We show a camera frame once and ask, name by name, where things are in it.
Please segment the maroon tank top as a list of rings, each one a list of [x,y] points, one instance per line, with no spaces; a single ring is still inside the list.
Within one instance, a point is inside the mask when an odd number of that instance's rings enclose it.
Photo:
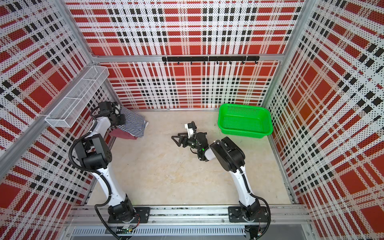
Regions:
[[[125,131],[123,131],[121,129],[113,129],[110,132],[110,135],[112,137],[120,138],[120,139],[125,139],[125,140],[136,140],[138,138],[138,137],[135,137],[135,136],[131,135],[130,133],[125,132]]]

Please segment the striped tank top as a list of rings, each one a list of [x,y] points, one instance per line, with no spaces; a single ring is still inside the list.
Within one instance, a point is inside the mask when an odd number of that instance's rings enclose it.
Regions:
[[[145,117],[125,107],[121,107],[121,114],[125,116],[126,122],[123,125],[117,126],[117,128],[134,137],[142,138],[149,124]]]

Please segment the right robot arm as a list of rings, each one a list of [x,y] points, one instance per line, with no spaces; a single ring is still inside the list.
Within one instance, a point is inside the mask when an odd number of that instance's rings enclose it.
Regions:
[[[256,196],[250,186],[244,152],[228,137],[210,144],[207,133],[197,132],[195,122],[185,124],[185,133],[171,136],[178,147],[191,149],[200,161],[218,160],[222,168],[230,173],[239,196],[239,205],[229,207],[231,223],[271,223],[271,211],[268,203]]]

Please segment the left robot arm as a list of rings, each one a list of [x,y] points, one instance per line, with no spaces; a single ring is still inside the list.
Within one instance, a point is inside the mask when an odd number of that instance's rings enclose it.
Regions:
[[[93,125],[86,134],[74,140],[69,150],[69,160],[75,168],[91,173],[101,185],[107,200],[103,204],[96,204],[95,210],[107,206],[112,221],[129,223],[137,213],[109,166],[113,155],[104,139],[110,127],[125,123],[125,117],[118,103],[108,101],[99,103],[91,110],[91,117]]]

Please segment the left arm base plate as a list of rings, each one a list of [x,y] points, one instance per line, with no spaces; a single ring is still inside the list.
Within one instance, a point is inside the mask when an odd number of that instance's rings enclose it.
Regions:
[[[109,217],[108,223],[109,224],[137,224],[138,222],[141,223],[147,223],[149,216],[150,216],[150,207],[134,207],[136,210],[136,215],[131,220],[114,220],[112,217]]]

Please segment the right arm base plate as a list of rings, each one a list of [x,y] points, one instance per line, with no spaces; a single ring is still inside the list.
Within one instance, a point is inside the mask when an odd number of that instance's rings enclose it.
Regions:
[[[267,223],[270,219],[266,207],[261,207],[247,217],[246,209],[240,206],[228,207],[229,221],[231,223]]]

